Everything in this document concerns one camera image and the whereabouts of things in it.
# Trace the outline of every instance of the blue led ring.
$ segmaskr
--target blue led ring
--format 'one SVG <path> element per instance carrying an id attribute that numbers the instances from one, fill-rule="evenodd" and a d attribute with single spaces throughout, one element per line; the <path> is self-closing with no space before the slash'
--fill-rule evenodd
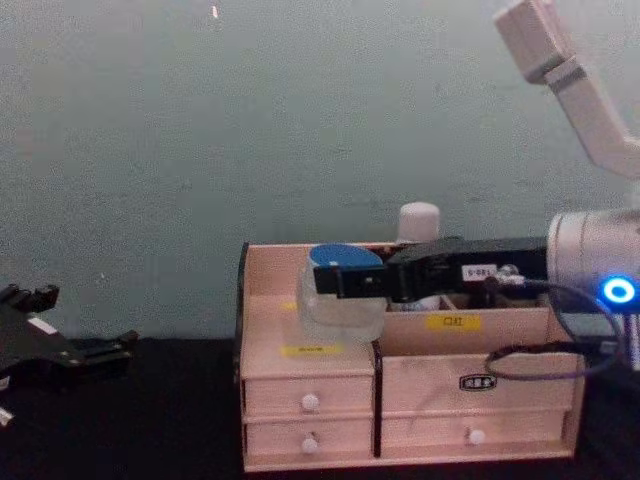
<path id="1" fill-rule="evenodd" d="M 606 281 L 602 287 L 604 296 L 613 303 L 627 303 L 636 296 L 636 289 L 626 278 L 614 277 Z"/>

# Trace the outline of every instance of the white drawer knob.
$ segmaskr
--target white drawer knob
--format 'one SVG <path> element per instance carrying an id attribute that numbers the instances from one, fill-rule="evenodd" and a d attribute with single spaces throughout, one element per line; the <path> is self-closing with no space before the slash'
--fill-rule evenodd
<path id="1" fill-rule="evenodd" d="M 305 412 L 315 412 L 320 408 L 320 399 L 313 393 L 308 393 L 302 397 L 302 409 Z"/>
<path id="2" fill-rule="evenodd" d="M 302 452 L 311 455 L 318 451 L 319 445 L 318 440 L 313 433 L 309 433 L 306 438 L 302 441 Z"/>
<path id="3" fill-rule="evenodd" d="M 471 445 L 482 445 L 487 439 L 487 435 L 482 430 L 469 430 L 467 438 Z"/>

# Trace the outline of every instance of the drawer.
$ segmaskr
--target drawer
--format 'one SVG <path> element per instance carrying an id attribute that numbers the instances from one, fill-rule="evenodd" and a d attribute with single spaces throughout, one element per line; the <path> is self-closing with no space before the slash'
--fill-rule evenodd
<path id="1" fill-rule="evenodd" d="M 299 421 L 247 425 L 249 455 L 370 452 L 373 420 Z"/>
<path id="2" fill-rule="evenodd" d="M 246 415 L 273 416 L 372 411 L 372 378 L 247 380 Z"/>
<path id="3" fill-rule="evenodd" d="M 413 417 L 382 421 L 382 447 L 469 445 L 560 440 L 564 412 L 480 417 Z"/>
<path id="4" fill-rule="evenodd" d="M 575 380 L 516 382 L 497 379 L 489 390 L 466 391 L 461 378 L 483 374 L 485 355 L 385 357 L 383 412 L 447 412 L 473 410 L 474 414 L 504 409 L 570 410 Z M 575 371 L 577 357 L 569 354 L 512 355 L 497 362 L 508 372 Z"/>

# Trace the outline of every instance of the wooden box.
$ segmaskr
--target wooden box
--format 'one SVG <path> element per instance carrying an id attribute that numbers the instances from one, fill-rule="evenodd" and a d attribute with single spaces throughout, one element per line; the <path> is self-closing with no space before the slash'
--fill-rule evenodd
<path id="1" fill-rule="evenodd" d="M 384 244 L 372 247 L 383 248 Z M 235 356 L 247 472 L 572 456 L 584 381 L 487 377 L 486 355 L 568 340 L 543 300 L 387 312 L 367 345 L 310 340 L 296 277 L 311 245 L 245 246 Z M 502 370 L 572 371 L 570 354 L 513 355 Z"/>

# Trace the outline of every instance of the black table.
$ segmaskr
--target black table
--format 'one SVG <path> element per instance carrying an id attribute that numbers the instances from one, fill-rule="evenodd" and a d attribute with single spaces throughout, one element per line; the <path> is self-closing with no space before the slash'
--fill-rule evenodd
<path id="1" fill-rule="evenodd" d="M 240 478 L 232 343 L 140 342 L 130 375 L 65 395 L 16 391 L 0 431 L 6 478 Z M 613 370 L 587 385 L 574 460 L 331 470 L 251 478 L 633 479 L 640 478 L 640 378 Z"/>

